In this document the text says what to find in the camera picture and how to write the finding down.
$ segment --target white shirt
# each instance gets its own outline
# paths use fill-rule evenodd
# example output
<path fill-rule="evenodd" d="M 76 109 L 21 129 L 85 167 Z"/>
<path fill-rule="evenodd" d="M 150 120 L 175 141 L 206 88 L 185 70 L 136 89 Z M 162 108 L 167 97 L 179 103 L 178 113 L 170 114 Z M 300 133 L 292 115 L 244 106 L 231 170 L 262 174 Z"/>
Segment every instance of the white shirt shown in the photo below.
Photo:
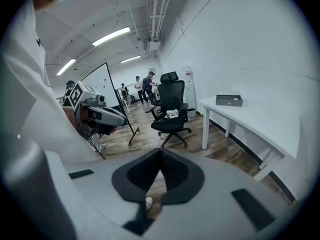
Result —
<path fill-rule="evenodd" d="M 26 0 L 8 27 L 0 58 L 5 133 L 35 141 L 44 151 L 57 153 L 64 164 L 96 161 L 50 88 L 32 0 Z"/>
<path fill-rule="evenodd" d="M 142 91 L 142 83 L 140 81 L 136 81 L 134 86 L 136 87 L 137 91 Z"/>

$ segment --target wooden floor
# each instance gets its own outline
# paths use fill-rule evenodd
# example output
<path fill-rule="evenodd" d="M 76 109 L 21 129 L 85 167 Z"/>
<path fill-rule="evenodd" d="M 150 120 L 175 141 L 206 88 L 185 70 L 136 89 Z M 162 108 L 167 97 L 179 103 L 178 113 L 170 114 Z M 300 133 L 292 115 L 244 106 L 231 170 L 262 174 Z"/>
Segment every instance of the wooden floor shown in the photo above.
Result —
<path fill-rule="evenodd" d="M 140 132 L 137 132 L 132 141 L 132 146 L 128 145 L 133 135 L 128 125 L 118 128 L 110 136 L 103 136 L 101 138 L 101 142 L 106 144 L 106 149 L 102 153 L 106 160 L 129 154 L 130 152 L 160 147 L 167 134 L 158 136 L 158 132 L 150 127 L 154 118 L 151 113 L 145 113 L 145 109 L 151 106 L 150 103 L 144 102 L 144 104 L 141 104 L 138 101 L 130 107 L 130 114 L 127 114 L 127 117 L 134 130 L 137 127 L 140 129 Z M 189 118 L 189 121 L 184 126 L 190 127 L 192 130 L 191 133 L 188 133 L 188 131 L 179 133 L 187 142 L 188 147 L 184 148 L 184 144 L 173 136 L 166 143 L 165 146 L 167 148 L 184 150 L 200 156 L 224 161 L 240 168 L 252 177 L 259 172 L 258 163 L 232 139 L 225 138 L 225 134 L 213 124 L 209 126 L 208 147 L 206 150 L 202 150 L 203 118 L 200 115 L 197 114 L 196 117 Z M 290 204 L 285 194 L 270 176 L 265 177 L 261 182 L 276 193 L 279 193 L 285 202 L 288 205 Z M 147 196 L 152 197 L 154 202 L 148 213 L 149 218 L 155 219 L 160 213 L 160 198 L 165 192 L 166 184 L 162 174 L 159 173 L 147 193 Z"/>

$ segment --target gray box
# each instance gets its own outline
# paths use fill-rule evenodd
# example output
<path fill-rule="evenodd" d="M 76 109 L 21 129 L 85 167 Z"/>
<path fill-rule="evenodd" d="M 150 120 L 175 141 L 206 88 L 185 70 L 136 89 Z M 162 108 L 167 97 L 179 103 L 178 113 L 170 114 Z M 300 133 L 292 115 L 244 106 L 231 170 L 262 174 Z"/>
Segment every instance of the gray box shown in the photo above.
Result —
<path fill-rule="evenodd" d="M 242 107 L 242 103 L 243 99 L 240 95 L 217 95 L 215 100 L 215 104 L 221 106 Z"/>

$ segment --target black office chair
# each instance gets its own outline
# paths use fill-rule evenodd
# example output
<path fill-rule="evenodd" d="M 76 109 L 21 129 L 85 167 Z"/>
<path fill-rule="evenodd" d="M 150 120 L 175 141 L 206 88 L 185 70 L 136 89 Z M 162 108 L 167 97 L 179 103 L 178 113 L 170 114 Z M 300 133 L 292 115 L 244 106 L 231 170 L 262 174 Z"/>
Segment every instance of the black office chair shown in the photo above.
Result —
<path fill-rule="evenodd" d="M 188 146 L 187 142 L 178 134 L 182 131 L 191 133 L 190 128 L 184 128 L 185 122 L 188 121 L 188 104 L 183 103 L 185 82 L 179 80 L 176 72 L 163 74 L 160 81 L 161 84 L 158 86 L 158 91 L 161 97 L 161 113 L 156 116 L 154 113 L 156 106 L 146 111 L 146 113 L 152 112 L 154 116 L 154 122 L 151 124 L 151 128 L 158 130 L 159 136 L 161 136 L 161 134 L 169 134 L 161 147 L 174 135 L 184 143 L 184 147 L 186 148 Z M 180 111 L 179 116 L 169 120 L 163 120 L 167 111 L 174 109 Z"/>

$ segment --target jeans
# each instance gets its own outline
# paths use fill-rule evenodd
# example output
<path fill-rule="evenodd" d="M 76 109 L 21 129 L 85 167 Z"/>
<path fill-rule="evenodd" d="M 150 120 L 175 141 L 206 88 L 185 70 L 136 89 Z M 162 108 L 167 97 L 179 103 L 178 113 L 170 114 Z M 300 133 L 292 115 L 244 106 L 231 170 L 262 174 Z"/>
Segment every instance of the jeans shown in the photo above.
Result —
<path fill-rule="evenodd" d="M 140 101 L 141 103 L 144 103 L 144 100 L 147 102 L 147 97 L 146 97 L 146 94 L 142 91 L 142 90 L 138 90 L 138 95 L 139 95 L 139 98 L 140 98 Z"/>
<path fill-rule="evenodd" d="M 154 94 L 153 94 L 152 90 L 146 89 L 145 92 L 148 94 L 150 101 L 154 102 Z"/>

